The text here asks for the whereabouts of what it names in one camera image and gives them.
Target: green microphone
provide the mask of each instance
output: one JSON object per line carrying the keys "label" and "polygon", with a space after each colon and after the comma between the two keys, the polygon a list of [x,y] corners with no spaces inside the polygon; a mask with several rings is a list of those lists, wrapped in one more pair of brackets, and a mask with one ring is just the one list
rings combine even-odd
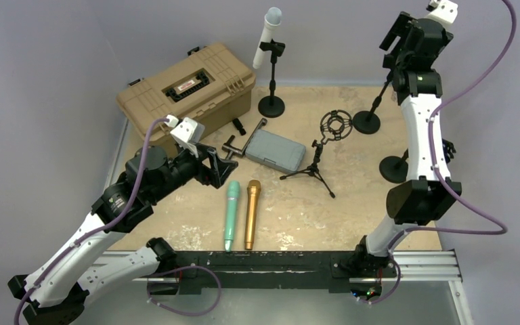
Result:
{"label": "green microphone", "polygon": [[238,213],[238,197],[240,196],[240,183],[231,181],[228,184],[228,204],[226,206],[226,226],[224,228],[224,248],[227,252],[232,250],[234,241],[234,229],[236,228],[236,214]]}

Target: wooden table surface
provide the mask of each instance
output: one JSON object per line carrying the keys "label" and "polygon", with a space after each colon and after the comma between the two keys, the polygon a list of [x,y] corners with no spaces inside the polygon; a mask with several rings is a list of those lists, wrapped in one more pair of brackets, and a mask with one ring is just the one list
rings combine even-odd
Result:
{"label": "wooden table surface", "polygon": [[[307,147],[300,166],[313,160],[314,139],[320,140],[320,120],[331,110],[355,114],[368,110],[379,87],[278,87],[276,93],[286,104],[285,113],[269,118],[264,130]],[[252,90],[252,108],[240,117],[248,133],[240,136],[232,124],[225,125],[201,142],[221,152],[222,143],[236,135],[233,144],[241,148],[260,121],[257,104],[267,95],[266,87]],[[374,135],[355,129],[348,138],[324,146],[320,173],[332,191],[333,199],[318,180],[300,175],[279,180],[282,174],[246,158],[236,158],[239,167],[229,180],[240,182],[240,201],[233,249],[244,250],[246,186],[252,179],[262,184],[256,238],[256,251],[351,250],[369,234],[385,215],[385,198],[395,184],[385,181],[378,164],[386,156],[399,156],[407,147],[402,114],[388,91],[377,110],[381,128]],[[126,142],[125,161],[142,146],[136,132]],[[154,214],[117,242],[112,250],[136,250],[153,237],[163,237],[176,250],[223,250],[227,186],[216,190],[190,181],[161,200]],[[415,232],[397,249],[440,249],[433,232]]]}

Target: tan tool case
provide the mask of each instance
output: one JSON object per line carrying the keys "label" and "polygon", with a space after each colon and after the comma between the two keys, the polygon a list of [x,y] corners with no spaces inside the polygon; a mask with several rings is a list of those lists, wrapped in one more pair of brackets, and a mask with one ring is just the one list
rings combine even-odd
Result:
{"label": "tan tool case", "polygon": [[[133,84],[116,101],[142,138],[153,120],[168,114],[202,123],[206,137],[250,110],[255,83],[254,72],[215,43]],[[177,155],[170,128],[162,123],[152,130],[150,144]]]}

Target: microphone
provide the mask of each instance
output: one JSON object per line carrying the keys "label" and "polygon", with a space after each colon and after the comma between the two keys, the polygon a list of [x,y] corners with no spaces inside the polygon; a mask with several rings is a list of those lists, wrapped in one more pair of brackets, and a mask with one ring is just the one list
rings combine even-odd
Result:
{"label": "microphone", "polygon": [[268,12],[264,16],[264,30],[262,30],[260,42],[258,42],[258,47],[256,48],[256,55],[254,56],[254,61],[252,63],[252,67],[254,69],[260,68],[260,66],[262,65],[262,61],[264,61],[264,51],[260,49],[260,43],[270,43],[274,31],[276,30],[276,27],[280,25],[281,21],[282,11],[280,9],[278,9],[277,7],[272,7],[268,9]]}

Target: gray case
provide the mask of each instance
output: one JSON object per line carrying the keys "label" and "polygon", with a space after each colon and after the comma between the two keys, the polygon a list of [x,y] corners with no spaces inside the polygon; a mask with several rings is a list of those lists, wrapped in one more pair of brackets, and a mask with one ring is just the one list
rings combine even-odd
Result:
{"label": "gray case", "polygon": [[305,153],[303,144],[258,130],[254,132],[244,155],[251,161],[289,174],[298,170]]}

